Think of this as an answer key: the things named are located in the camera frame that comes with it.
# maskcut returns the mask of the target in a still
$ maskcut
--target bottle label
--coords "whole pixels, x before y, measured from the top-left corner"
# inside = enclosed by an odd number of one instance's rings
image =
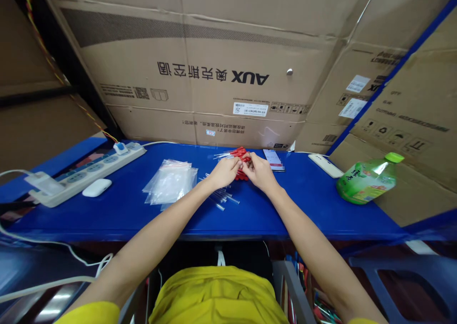
[[[383,177],[363,163],[356,163],[340,178],[338,187],[345,198],[367,203],[394,188],[395,179]]]

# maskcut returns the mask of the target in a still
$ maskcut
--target green bottle cap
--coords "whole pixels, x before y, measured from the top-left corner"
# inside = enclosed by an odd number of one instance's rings
[[[400,163],[405,159],[402,155],[397,154],[396,152],[389,152],[386,156],[384,156],[384,158],[393,163]]]

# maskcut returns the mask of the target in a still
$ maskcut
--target yellow wire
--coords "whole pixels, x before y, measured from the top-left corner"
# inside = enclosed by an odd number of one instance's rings
[[[50,53],[49,53],[48,49],[46,48],[46,46],[44,45],[43,38],[41,37],[40,32],[38,31],[38,28],[35,25],[35,20],[33,19],[33,14],[32,14],[32,3],[31,3],[31,0],[26,0],[26,2],[27,2],[27,10],[28,10],[28,15],[27,16],[29,18],[30,23],[32,24],[32,27],[35,30],[35,34],[37,36],[38,43],[39,43],[39,45],[41,47],[41,50],[44,52],[44,55],[45,55],[45,58],[46,58],[46,62],[48,62],[49,66],[52,69],[52,72],[54,73],[55,77],[59,80],[59,82],[62,84],[62,86],[66,86],[65,82],[57,74],[56,68],[55,68],[54,64],[52,63],[52,61],[50,60],[50,58],[49,58]],[[78,102],[76,101],[75,97],[72,94],[70,95],[70,97],[73,99],[73,101],[75,101],[75,104],[77,104],[81,109],[83,109],[84,112],[89,116],[89,118],[91,118],[94,121],[94,124],[100,129],[101,132],[103,132],[103,134],[105,136],[110,137],[115,143],[119,143],[119,141],[116,138],[114,138],[113,136],[111,136],[109,133],[107,133],[105,130],[102,129],[102,127],[97,123],[97,120],[89,113],[89,111],[87,111],[83,106],[78,104]]]

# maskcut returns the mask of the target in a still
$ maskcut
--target forearm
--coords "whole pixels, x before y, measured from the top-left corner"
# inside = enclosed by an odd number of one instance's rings
[[[323,291],[347,323],[351,318],[364,317],[386,323],[378,308],[341,255],[321,230],[280,187],[267,192],[287,231]]]
[[[195,211],[214,191],[203,181],[141,229],[103,269],[67,312],[83,304],[111,301],[122,307],[162,260]]]

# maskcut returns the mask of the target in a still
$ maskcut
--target white power bank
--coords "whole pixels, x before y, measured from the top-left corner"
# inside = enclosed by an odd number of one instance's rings
[[[98,179],[91,183],[85,190],[82,191],[82,195],[95,198],[102,194],[113,182],[108,179]]]
[[[332,164],[329,160],[325,159],[319,154],[309,154],[308,157],[319,167],[321,167],[332,178],[337,179],[343,176],[343,172]]]

